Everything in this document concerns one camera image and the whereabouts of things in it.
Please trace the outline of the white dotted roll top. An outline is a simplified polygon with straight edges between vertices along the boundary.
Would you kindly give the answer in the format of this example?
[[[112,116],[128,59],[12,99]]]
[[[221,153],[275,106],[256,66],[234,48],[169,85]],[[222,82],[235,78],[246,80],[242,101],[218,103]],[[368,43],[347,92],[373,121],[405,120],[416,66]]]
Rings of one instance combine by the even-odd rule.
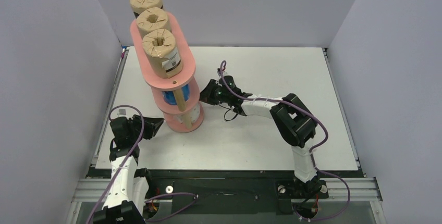
[[[191,123],[194,124],[200,117],[201,114],[201,105],[200,103],[197,103],[190,111],[189,116]]]

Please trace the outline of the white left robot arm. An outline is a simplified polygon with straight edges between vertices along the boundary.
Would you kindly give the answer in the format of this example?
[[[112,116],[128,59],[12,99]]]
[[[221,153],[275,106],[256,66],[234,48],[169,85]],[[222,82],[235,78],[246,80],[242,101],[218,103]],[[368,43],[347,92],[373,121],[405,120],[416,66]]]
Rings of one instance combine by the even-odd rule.
[[[148,169],[139,168],[141,140],[155,137],[163,118],[133,115],[110,120],[114,135],[109,151],[111,182],[104,204],[94,212],[91,223],[144,223],[144,199],[155,193]]]

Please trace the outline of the white dotted roll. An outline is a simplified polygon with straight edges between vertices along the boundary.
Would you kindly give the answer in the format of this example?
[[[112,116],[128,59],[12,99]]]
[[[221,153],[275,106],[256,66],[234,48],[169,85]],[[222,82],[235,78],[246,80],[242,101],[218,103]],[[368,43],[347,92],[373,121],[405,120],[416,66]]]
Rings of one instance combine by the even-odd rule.
[[[174,119],[180,123],[184,122],[184,114],[174,115]]]
[[[200,117],[201,114],[201,105],[200,103],[197,103],[190,111],[189,116],[191,123],[194,124]]]

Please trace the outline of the brown paper roll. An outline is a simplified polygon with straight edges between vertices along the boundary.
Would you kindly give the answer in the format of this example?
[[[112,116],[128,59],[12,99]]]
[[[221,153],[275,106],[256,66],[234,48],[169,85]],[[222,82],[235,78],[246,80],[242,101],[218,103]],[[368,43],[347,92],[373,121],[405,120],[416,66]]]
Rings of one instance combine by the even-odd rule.
[[[129,3],[135,17],[149,8],[164,8],[163,0],[129,0]]]

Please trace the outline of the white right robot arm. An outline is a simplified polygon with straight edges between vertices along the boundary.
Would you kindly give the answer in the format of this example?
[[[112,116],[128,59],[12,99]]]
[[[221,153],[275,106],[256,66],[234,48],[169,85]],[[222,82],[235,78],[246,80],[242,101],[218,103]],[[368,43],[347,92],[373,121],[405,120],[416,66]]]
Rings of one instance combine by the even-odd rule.
[[[264,98],[242,92],[232,76],[224,78],[210,80],[200,92],[200,101],[210,105],[227,104],[238,115],[273,120],[281,137],[292,146],[295,192],[308,196],[318,184],[317,170],[306,145],[316,134],[317,122],[306,114],[310,112],[308,108],[293,93],[285,97]]]

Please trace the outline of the brown roll front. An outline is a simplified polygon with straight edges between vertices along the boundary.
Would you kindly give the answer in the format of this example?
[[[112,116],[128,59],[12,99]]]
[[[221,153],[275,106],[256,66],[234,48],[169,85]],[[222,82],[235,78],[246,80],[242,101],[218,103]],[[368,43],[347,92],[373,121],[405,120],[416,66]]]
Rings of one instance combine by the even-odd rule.
[[[140,13],[136,18],[136,26],[141,38],[158,29],[171,31],[167,12],[158,7],[152,7]]]

